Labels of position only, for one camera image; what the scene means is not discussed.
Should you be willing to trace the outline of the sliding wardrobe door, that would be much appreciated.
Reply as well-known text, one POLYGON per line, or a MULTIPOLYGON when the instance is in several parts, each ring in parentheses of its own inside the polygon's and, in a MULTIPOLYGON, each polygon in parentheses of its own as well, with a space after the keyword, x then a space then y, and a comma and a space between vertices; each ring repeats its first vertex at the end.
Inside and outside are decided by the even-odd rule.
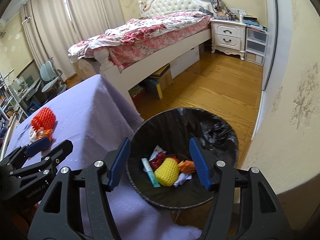
POLYGON ((275 94, 282 82, 293 30, 291 0, 266 0, 267 51, 264 61, 263 89, 275 94))

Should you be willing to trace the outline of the white storage box under bed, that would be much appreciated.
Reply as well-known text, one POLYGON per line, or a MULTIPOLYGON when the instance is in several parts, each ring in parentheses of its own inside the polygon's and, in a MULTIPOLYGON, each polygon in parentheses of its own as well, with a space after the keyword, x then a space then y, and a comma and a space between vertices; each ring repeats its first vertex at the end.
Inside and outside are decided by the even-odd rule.
POLYGON ((198 47, 194 47, 193 49, 174 59, 170 62, 170 71, 172 78, 174 79, 199 60, 200 52, 198 47))

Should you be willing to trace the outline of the orange wrapper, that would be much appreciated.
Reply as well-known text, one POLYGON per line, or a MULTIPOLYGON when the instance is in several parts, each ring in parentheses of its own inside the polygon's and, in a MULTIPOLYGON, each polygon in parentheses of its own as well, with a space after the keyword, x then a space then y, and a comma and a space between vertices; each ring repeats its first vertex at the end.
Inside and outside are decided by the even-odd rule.
POLYGON ((40 127, 36 131, 36 140, 40 140, 42 138, 48 138, 50 141, 52 141, 52 134, 53 134, 53 129, 44 129, 43 127, 40 127))

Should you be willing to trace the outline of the white paper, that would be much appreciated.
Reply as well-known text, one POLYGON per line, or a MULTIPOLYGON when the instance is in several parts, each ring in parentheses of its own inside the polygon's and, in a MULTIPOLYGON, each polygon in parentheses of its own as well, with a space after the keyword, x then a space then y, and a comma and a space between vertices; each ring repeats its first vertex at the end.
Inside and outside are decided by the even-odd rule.
POLYGON ((184 182, 191 180, 192 179, 192 174, 191 173, 180 173, 178 176, 178 179, 174 182, 173 186, 178 187, 182 185, 184 182))

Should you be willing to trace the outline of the cardboard box under bed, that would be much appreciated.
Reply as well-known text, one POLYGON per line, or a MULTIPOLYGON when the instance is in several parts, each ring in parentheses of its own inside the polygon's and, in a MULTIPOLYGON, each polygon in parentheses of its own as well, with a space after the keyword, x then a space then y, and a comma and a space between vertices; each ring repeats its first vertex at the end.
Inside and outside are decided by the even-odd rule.
POLYGON ((166 64, 148 77, 152 87, 155 89, 155 93, 159 99, 163 98, 163 92, 172 84, 172 75, 170 64, 166 64))

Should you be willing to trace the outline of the white tissue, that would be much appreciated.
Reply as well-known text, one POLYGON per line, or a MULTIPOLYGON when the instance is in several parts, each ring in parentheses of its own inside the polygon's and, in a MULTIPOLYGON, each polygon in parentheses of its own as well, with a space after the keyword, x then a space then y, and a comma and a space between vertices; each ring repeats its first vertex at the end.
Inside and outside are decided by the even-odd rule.
POLYGON ((31 127, 29 130, 29 141, 31 143, 35 142, 37 140, 37 132, 34 131, 34 129, 31 127))

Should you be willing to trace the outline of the teal white tube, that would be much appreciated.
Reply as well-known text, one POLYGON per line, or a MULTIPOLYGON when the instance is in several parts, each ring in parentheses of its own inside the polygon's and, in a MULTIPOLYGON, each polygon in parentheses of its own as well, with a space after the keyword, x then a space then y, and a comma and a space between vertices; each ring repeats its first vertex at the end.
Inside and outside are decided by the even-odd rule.
POLYGON ((155 188, 160 187, 160 184, 159 184, 158 180, 156 179, 155 174, 154 174, 154 172, 153 172, 153 170, 152 170, 152 168, 146 158, 142 158, 142 164, 143 164, 144 170, 146 171, 153 187, 155 187, 155 188))

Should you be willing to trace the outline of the light green desk chair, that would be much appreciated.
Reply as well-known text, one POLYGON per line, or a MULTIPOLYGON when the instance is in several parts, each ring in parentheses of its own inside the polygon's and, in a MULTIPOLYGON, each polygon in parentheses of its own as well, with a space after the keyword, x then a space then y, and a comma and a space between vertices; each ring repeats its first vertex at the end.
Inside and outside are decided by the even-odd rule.
POLYGON ((62 71, 53 65, 53 57, 40 67, 40 77, 46 84, 41 92, 47 94, 47 102, 67 90, 67 85, 62 82, 62 71))

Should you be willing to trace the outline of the study desk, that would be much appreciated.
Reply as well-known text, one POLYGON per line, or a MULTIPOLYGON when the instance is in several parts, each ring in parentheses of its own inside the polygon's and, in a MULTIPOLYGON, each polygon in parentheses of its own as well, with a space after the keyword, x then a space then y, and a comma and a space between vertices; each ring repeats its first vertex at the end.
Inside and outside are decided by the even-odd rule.
POLYGON ((31 85, 30 87, 24 88, 22 89, 21 92, 16 92, 16 90, 14 89, 14 87, 12 86, 13 83, 11 85, 8 86, 8 90, 10 92, 10 95, 13 97, 13 99, 15 100, 16 103, 18 103, 18 106, 20 107, 20 109, 22 110, 23 114, 26 116, 29 116, 29 114, 27 113, 27 104, 25 103, 25 100, 30 100, 35 93, 39 90, 40 85, 41 85, 41 78, 39 77, 38 79, 36 79, 31 85))

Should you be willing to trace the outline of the orange paper piece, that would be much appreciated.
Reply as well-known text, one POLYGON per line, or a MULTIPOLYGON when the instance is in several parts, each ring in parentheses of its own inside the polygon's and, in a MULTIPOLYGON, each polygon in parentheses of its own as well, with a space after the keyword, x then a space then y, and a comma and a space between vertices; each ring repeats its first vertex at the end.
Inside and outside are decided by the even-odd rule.
POLYGON ((191 174, 196 171, 194 162, 189 160, 181 161, 178 168, 181 173, 191 174))

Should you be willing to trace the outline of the plastic drawer unit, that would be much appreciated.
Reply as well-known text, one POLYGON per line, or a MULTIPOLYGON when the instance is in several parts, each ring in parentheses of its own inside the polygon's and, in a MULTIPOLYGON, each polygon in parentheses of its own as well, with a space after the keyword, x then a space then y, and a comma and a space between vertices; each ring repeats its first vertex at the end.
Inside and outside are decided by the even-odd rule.
POLYGON ((267 31, 247 26, 245 60, 263 66, 267 50, 267 39, 267 31))

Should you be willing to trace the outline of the red foam fruit net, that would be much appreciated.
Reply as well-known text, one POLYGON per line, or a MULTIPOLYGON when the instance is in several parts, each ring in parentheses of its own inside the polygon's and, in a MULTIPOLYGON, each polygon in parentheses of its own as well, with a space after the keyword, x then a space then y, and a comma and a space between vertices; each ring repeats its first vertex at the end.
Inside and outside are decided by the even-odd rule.
POLYGON ((56 116, 48 107, 43 107, 31 120, 33 130, 37 131, 40 128, 44 130, 53 129, 56 123, 56 116))

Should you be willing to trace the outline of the yellow foam fruit net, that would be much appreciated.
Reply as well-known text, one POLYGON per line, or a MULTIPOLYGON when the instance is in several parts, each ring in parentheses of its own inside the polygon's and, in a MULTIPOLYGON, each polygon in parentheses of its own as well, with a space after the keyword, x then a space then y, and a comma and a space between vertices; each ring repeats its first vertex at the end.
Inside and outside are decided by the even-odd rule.
POLYGON ((155 171, 155 177, 162 186, 172 186, 179 176, 178 163, 174 158, 166 158, 155 171))

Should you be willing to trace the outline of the bookshelf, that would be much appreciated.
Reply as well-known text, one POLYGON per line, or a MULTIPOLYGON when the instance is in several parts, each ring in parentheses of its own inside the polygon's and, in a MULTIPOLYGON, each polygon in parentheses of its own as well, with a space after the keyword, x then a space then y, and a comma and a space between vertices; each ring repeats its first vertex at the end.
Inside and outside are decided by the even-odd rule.
POLYGON ((1 74, 1 144, 8 130, 10 117, 22 112, 17 97, 13 96, 9 89, 9 77, 13 71, 12 69, 7 74, 1 74))

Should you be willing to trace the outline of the white bed frame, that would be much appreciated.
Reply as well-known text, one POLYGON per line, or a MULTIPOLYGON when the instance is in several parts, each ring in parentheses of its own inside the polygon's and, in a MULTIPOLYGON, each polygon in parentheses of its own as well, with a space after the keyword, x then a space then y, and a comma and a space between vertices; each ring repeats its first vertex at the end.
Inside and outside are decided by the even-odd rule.
POLYGON ((211 38, 212 1, 140 1, 140 19, 71 46, 68 57, 78 68, 97 61, 99 73, 133 103, 132 87, 211 38))

